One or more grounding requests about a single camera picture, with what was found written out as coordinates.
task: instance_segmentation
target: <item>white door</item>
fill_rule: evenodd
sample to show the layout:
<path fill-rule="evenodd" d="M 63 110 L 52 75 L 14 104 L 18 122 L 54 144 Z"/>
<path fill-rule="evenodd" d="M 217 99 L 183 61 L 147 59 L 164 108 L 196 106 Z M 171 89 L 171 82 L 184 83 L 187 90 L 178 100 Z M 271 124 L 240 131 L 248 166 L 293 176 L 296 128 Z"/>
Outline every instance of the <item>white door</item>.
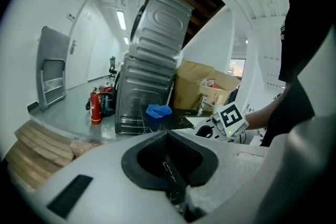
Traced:
<path fill-rule="evenodd" d="M 88 82 L 91 52 L 98 32 L 99 14 L 88 0 L 71 35 L 66 66 L 66 88 L 71 89 Z"/>

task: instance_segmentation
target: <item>door handle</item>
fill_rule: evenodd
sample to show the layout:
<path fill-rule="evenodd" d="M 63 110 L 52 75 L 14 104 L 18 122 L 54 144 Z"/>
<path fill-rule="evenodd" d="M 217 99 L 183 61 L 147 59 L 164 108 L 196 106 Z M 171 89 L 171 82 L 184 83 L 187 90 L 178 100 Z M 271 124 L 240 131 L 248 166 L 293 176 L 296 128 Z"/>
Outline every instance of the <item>door handle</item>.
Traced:
<path fill-rule="evenodd" d="M 72 41 L 70 54 L 73 54 L 73 50 L 75 49 L 75 47 L 79 47 L 79 45 L 77 44 L 77 39 L 74 38 L 73 41 Z"/>

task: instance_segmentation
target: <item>fire extinguisher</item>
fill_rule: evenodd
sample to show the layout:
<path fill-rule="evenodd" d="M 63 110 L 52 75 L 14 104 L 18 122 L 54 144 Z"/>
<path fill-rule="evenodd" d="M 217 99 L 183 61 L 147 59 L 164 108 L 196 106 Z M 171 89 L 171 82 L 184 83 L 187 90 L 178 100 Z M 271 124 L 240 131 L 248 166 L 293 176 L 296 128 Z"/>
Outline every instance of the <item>fire extinguisher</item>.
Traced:
<path fill-rule="evenodd" d="M 91 123 L 98 125 L 101 123 L 101 93 L 97 88 L 91 92 L 90 95 L 90 113 L 91 113 Z"/>

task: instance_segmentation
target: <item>blue cloth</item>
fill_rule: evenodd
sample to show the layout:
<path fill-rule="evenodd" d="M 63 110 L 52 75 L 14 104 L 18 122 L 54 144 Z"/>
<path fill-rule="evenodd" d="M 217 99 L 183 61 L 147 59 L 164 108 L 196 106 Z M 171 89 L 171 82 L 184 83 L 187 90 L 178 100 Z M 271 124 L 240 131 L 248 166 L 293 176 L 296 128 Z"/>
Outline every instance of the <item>blue cloth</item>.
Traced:
<path fill-rule="evenodd" d="M 172 114 L 172 109 L 167 105 L 150 104 L 146 109 L 146 113 L 156 119 Z"/>

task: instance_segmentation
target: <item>fluorescent light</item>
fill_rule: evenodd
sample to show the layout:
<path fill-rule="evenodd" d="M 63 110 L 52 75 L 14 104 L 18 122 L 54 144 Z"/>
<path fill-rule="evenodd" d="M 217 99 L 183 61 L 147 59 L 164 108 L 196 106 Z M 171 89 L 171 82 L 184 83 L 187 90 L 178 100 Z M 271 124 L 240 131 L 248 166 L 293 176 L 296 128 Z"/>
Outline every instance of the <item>fluorescent light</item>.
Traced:
<path fill-rule="evenodd" d="M 117 12 L 118 20 L 122 30 L 126 30 L 124 12 Z"/>

